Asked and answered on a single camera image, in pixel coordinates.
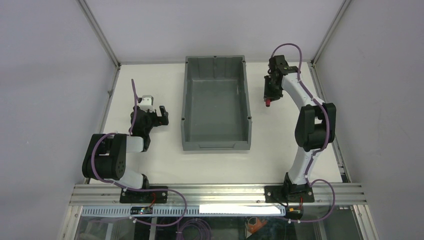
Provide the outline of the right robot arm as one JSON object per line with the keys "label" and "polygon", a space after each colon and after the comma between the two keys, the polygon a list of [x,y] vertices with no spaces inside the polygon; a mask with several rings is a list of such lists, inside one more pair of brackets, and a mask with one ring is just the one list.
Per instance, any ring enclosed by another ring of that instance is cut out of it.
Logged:
{"label": "right robot arm", "polygon": [[286,92],[299,110],[294,137],[298,145],[292,167],[286,173],[281,195],[307,195],[311,190],[310,170],[318,156],[334,141],[336,106],[314,95],[301,79],[300,68],[290,66],[284,55],[268,60],[264,76],[263,99],[266,107],[283,97]]}

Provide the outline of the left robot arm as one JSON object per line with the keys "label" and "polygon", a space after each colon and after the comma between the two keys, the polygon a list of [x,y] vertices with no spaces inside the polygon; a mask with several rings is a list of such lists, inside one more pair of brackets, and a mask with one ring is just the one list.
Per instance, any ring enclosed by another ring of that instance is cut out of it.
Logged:
{"label": "left robot arm", "polygon": [[127,167],[127,154],[147,152],[153,128],[167,126],[165,106],[157,110],[135,107],[130,114],[129,133],[97,133],[91,136],[83,163],[84,177],[117,185],[125,190],[150,188],[148,177]]}

